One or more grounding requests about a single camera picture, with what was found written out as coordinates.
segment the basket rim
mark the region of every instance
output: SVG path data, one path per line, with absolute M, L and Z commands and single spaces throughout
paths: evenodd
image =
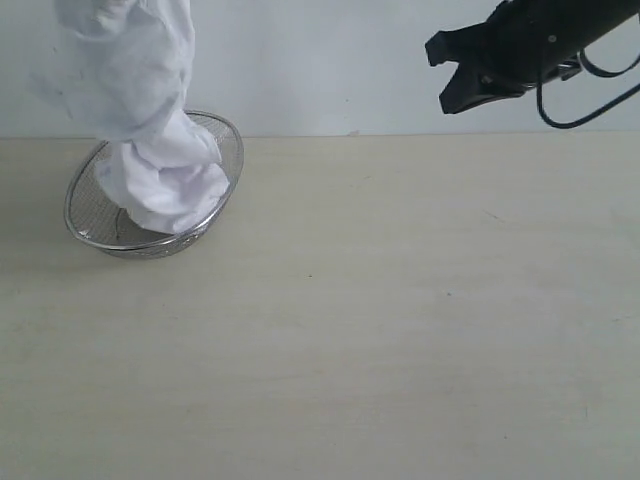
M 207 217 L 204 220 L 202 220 L 200 223 L 198 223 L 194 227 L 191 227 L 186 232 L 170 235 L 170 236 L 167 236 L 166 238 L 155 240 L 153 242 L 143 243 L 139 245 L 110 245 L 110 244 L 104 244 L 100 242 L 95 242 L 93 240 L 89 240 L 84 235 L 80 234 L 80 232 L 75 227 L 71 219 L 71 202 L 73 200 L 75 187 L 77 186 L 78 181 L 80 180 L 80 178 L 82 177 L 86 169 L 89 168 L 89 165 L 91 165 L 91 162 L 96 157 L 96 155 L 98 155 L 102 150 L 104 150 L 110 143 L 107 141 L 102 141 L 93 150 L 91 150 L 91 152 L 89 152 L 86 159 L 83 161 L 80 167 L 76 170 L 76 173 L 74 174 L 73 178 L 71 179 L 71 183 L 69 184 L 69 188 L 67 189 L 67 194 L 64 202 L 64 221 L 67 226 L 67 229 L 74 236 L 76 240 L 79 240 L 85 245 L 97 248 L 99 250 L 106 250 L 111 252 L 136 252 L 140 250 L 146 250 L 149 248 L 164 247 L 172 243 L 185 240 L 188 237 L 191 237 L 194 233 L 201 231 L 203 228 L 207 228 L 207 226 L 216 219 L 216 217 L 222 212 L 222 209 L 226 206 L 227 202 L 231 198 L 231 195 L 235 191 L 238 185 L 238 182 L 240 181 L 240 176 L 244 169 L 244 142 L 236 126 L 224 117 L 221 117 L 213 113 L 201 111 L 201 110 L 185 110 L 185 113 L 187 115 L 207 117 L 211 120 L 217 120 L 221 123 L 224 123 L 227 127 L 231 129 L 236 139 L 238 140 L 238 152 L 239 152 L 238 157 L 240 158 L 240 170 L 236 178 L 230 179 L 231 181 L 229 184 L 229 188 L 227 189 L 227 192 L 222 196 L 222 198 L 216 205 L 216 208 L 214 208 L 213 211 L 209 215 L 207 215 Z

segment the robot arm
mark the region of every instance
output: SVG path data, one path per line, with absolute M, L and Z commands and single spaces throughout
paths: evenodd
M 585 119 L 559 124 L 544 114 L 542 85 L 569 80 L 583 69 L 613 77 L 635 67 L 640 58 L 625 72 L 606 72 L 589 62 L 584 49 L 639 12 L 640 0 L 507 0 L 484 23 L 437 33 L 426 44 L 431 66 L 459 63 L 440 96 L 444 113 L 461 113 L 538 88 L 548 124 L 573 128 L 592 120 L 640 92 L 640 86 Z

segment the white fabric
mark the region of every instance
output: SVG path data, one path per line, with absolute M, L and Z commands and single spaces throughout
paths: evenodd
M 195 35 L 190 0 L 54 0 L 62 40 L 36 87 L 113 155 L 96 168 L 107 196 L 143 228 L 182 233 L 229 181 L 214 137 L 183 112 Z

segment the black cable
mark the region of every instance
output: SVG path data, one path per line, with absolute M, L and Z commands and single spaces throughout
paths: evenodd
M 575 120 L 573 122 L 567 122 L 567 123 L 561 123 L 561 122 L 556 122 L 555 120 L 553 120 L 551 117 L 549 117 L 549 114 L 546 112 L 545 108 L 544 108 L 544 99 L 543 99 L 543 93 L 542 93 L 542 89 L 543 89 L 543 85 L 544 85 L 544 79 L 543 79 L 543 73 L 542 73 L 542 66 L 544 65 L 544 46 L 540 49 L 541 51 L 541 56 L 540 56 L 540 63 L 538 66 L 538 78 L 537 78 L 537 104 L 538 104 L 538 113 L 540 114 L 540 117 L 542 118 L 542 120 L 544 120 L 544 122 L 549 125 L 550 127 L 553 128 L 557 128 L 560 130 L 571 130 L 573 128 L 578 128 L 581 127 L 583 125 L 586 125 L 589 122 L 592 122 L 593 120 L 601 117 L 602 115 L 604 115 L 605 113 L 609 112 L 610 110 L 613 110 L 615 107 L 617 107 L 618 105 L 620 105 L 621 103 L 626 102 L 627 100 L 629 100 L 631 97 L 633 97 L 634 95 L 640 93 L 640 83 L 638 85 L 636 85 L 635 87 L 627 90 L 625 93 L 623 93 L 622 95 L 614 98 L 613 100 L 611 100 L 609 103 L 603 105 L 602 107 L 598 108 L 597 110 L 595 110 L 594 112 L 590 113 L 589 115 L 586 115 L 578 120 Z M 583 64 L 583 66 L 585 67 L 585 69 L 591 73 L 592 75 L 595 75 L 597 77 L 601 77 L 601 78 L 615 78 L 615 77 L 619 77 L 620 75 L 623 75 L 627 72 L 629 72 L 630 70 L 633 70 L 634 68 L 636 68 L 638 65 L 640 65 L 640 56 L 636 59 L 635 62 L 633 62 L 633 64 L 620 72 L 609 72 L 607 70 L 603 70 L 599 67 L 597 67 L 595 64 L 593 64 L 587 57 L 586 53 L 584 50 L 582 50 L 579 53 L 579 59 L 580 62 Z
M 538 83 L 537 84 L 537 87 L 538 87 L 537 88 L 538 113 L 540 114 L 540 117 L 542 118 L 542 120 L 544 120 L 544 122 L 547 125 L 549 125 L 550 127 L 553 127 L 553 128 L 557 128 L 557 129 L 560 129 L 560 130 L 571 130 L 572 128 L 578 128 L 578 127 L 581 127 L 583 125 L 586 125 L 587 123 L 592 122 L 593 120 L 597 119 L 598 117 L 601 117 L 605 113 L 607 113 L 610 110 L 614 109 L 615 107 L 617 107 L 621 103 L 626 102 L 627 100 L 629 100 L 634 95 L 640 93 L 640 83 L 639 83 L 635 87 L 631 88 L 630 90 L 627 90 L 622 95 L 614 98 L 609 103 L 603 105 L 602 107 L 600 107 L 599 109 L 597 109 L 596 111 L 590 113 L 589 115 L 587 115 L 585 117 L 582 117 L 582 118 L 580 118 L 578 120 L 575 120 L 573 122 L 568 122 L 568 123 L 556 122 L 551 117 L 549 117 L 549 115 L 547 114 L 547 112 L 546 112 L 546 110 L 544 108 L 544 99 L 543 99 L 543 94 L 542 94 L 543 84 L 544 84 L 543 75 L 542 75 L 542 65 L 544 65 L 543 61 L 540 62 L 540 65 L 538 67 L 538 82 L 537 82 Z
M 580 50 L 580 52 L 578 53 L 578 58 L 580 60 L 580 63 L 582 64 L 582 66 L 584 67 L 584 69 L 587 72 L 589 72 L 591 75 L 594 75 L 594 76 L 600 77 L 600 78 L 616 78 L 616 77 L 620 77 L 620 76 L 624 75 L 625 73 L 630 72 L 631 70 L 636 68 L 638 65 L 640 65 L 640 55 L 638 55 L 638 58 L 636 58 L 634 60 L 634 62 L 631 64 L 630 67 L 625 68 L 624 70 L 620 70 L 618 72 L 612 72 L 612 71 L 600 68 L 595 63 L 593 63 L 589 59 L 589 57 L 587 56 L 586 49 Z

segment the stainless steel bowl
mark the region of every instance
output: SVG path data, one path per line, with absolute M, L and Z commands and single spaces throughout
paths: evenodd
M 180 235 L 165 235 L 138 227 L 126 210 L 106 197 L 95 180 L 96 163 L 111 154 L 110 144 L 102 142 L 85 159 L 67 192 L 64 217 L 76 239 L 116 257 L 151 260 L 183 251 L 211 228 L 238 184 L 244 166 L 244 146 L 236 127 L 224 118 L 197 111 L 187 114 L 215 136 L 222 152 L 221 167 L 230 186 L 216 209 L 199 225 Z

